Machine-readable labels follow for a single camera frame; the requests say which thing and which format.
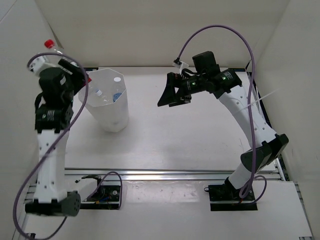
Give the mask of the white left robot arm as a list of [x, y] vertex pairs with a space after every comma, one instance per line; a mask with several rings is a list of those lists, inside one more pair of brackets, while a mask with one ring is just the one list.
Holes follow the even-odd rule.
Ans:
[[39, 161], [33, 198], [25, 204], [28, 214], [38, 216], [75, 217], [82, 201], [100, 200], [105, 194], [99, 177], [83, 177], [65, 184], [65, 157], [70, 129], [79, 115], [73, 115], [74, 96], [84, 90], [83, 104], [89, 93], [89, 77], [75, 60], [64, 58], [58, 64], [38, 56], [27, 64], [39, 78], [41, 93], [36, 97], [35, 131]]

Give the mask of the blue label plastic bottle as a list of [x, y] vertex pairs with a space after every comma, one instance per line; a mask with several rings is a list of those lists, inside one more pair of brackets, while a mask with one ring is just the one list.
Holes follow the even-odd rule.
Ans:
[[117, 99], [122, 95], [122, 93], [126, 90], [124, 85], [124, 81], [121, 77], [115, 77], [113, 79], [112, 84], [112, 100], [115, 103]]

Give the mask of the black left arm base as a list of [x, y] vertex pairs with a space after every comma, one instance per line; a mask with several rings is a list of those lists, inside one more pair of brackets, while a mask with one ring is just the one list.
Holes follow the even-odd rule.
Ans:
[[119, 210], [122, 203], [120, 185], [101, 184], [98, 190], [81, 204], [81, 210]]

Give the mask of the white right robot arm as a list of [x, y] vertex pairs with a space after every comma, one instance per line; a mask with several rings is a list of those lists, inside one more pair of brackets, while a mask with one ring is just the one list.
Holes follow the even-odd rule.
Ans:
[[193, 94], [208, 92], [229, 110], [250, 146], [250, 150], [240, 156], [240, 165], [223, 184], [226, 197], [236, 200], [242, 195], [242, 187], [252, 173], [278, 158], [289, 139], [285, 134], [277, 134], [256, 106], [247, 106], [248, 94], [241, 79], [230, 68], [221, 71], [213, 52], [197, 54], [192, 60], [195, 72], [184, 68], [180, 73], [167, 74], [165, 90], [157, 105], [174, 107], [188, 104]]

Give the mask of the red label plastic bottle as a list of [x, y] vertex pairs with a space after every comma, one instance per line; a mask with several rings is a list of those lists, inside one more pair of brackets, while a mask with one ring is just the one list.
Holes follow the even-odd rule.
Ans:
[[[50, 52], [55, 52], [58, 54], [62, 54], [62, 50], [56, 46], [55, 42], [52, 39], [48, 39], [44, 42], [44, 46], [50, 51]], [[62, 59], [66, 60], [69, 62], [71, 65], [78, 67], [77, 63], [75, 61], [71, 61], [68, 58], [63, 57]]]

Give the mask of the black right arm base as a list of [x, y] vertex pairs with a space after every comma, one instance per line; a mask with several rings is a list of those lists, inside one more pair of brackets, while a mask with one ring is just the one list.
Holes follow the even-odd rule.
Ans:
[[239, 190], [233, 191], [225, 184], [208, 185], [204, 191], [209, 194], [212, 212], [257, 211], [255, 194], [251, 188], [245, 198], [239, 196]]

